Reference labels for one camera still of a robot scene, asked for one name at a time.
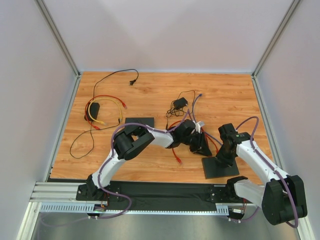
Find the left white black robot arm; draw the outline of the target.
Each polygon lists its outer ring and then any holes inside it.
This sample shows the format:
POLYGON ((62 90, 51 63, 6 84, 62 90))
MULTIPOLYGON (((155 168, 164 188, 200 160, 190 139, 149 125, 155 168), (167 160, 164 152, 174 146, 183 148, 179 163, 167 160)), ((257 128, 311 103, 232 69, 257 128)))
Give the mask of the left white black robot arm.
POLYGON ((85 183, 85 194, 93 200, 102 200, 104 191, 118 169, 129 160, 136 158, 147 146, 156 145, 174 149, 180 144, 189 146, 190 152, 210 157, 212 152, 202 131, 202 123, 190 119, 182 120, 167 130, 153 128, 142 123, 125 123, 111 136, 109 155, 92 173, 85 183))

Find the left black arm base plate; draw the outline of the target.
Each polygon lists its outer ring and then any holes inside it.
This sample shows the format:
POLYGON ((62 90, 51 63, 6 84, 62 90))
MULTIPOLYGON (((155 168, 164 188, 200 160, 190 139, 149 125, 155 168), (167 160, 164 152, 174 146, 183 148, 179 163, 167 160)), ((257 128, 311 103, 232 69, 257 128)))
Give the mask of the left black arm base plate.
POLYGON ((120 202, 122 197, 112 195, 101 189, 95 188, 95 192, 91 193, 89 187, 86 184, 78 186, 75 199, 77 201, 106 201, 106 202, 120 202))

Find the black network switch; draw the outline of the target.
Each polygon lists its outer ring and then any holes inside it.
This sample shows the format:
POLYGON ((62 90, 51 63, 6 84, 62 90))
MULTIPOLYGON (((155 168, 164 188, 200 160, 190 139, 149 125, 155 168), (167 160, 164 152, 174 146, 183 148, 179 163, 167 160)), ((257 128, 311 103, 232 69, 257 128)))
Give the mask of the black network switch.
POLYGON ((201 161, 206 179, 232 177, 240 174, 235 160, 233 161, 232 166, 218 163, 216 158, 212 156, 204 157, 201 161))
POLYGON ((155 119, 153 117, 126 117, 125 123, 138 123, 152 128, 155 127, 155 119))

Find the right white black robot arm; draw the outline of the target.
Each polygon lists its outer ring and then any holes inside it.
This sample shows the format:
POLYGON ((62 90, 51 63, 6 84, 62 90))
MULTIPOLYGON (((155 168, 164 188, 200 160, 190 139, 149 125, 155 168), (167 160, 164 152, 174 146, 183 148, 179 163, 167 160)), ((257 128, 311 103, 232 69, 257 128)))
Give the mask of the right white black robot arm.
POLYGON ((305 187, 298 175, 289 175, 261 151, 248 132, 239 133, 232 123, 218 128, 222 146, 216 158, 223 166, 231 167, 235 158, 244 160, 262 182, 257 185, 247 177, 238 176, 227 180, 232 196, 243 198, 261 208, 266 220, 272 225, 299 225, 299 219, 308 215, 305 187))

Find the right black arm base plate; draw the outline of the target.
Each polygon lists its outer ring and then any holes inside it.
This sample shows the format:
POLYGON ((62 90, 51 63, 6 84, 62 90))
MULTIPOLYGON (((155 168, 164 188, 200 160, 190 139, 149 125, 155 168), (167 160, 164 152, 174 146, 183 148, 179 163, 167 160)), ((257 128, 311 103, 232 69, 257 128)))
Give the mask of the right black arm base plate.
POLYGON ((214 184, 209 188, 209 200, 212 203, 231 203, 231 204, 243 204, 247 201, 236 195, 233 187, 229 187, 226 184, 214 184))

